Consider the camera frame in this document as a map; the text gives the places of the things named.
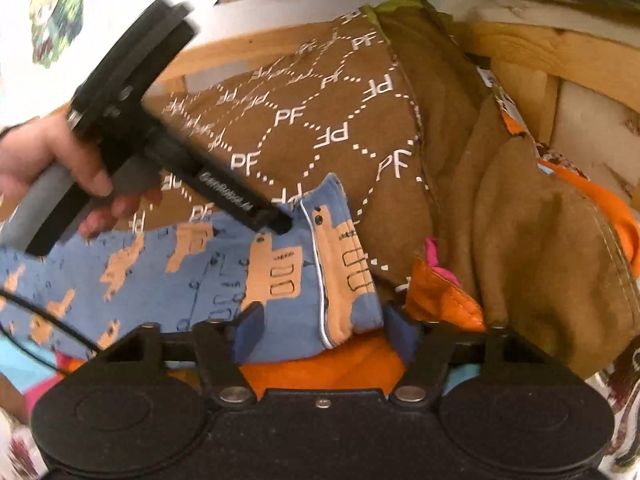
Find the black rounded object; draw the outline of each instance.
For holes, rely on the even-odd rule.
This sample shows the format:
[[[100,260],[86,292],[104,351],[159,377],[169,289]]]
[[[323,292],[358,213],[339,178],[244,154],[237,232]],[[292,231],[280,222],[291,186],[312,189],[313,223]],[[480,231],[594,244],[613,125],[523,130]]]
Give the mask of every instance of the black rounded object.
[[[190,448],[207,420],[202,398],[187,384],[65,387],[33,411],[33,436],[52,461],[82,475],[144,472]]]
[[[583,384],[489,384],[474,378],[442,399],[445,432],[465,452],[520,474],[597,466],[614,427],[607,402]]]

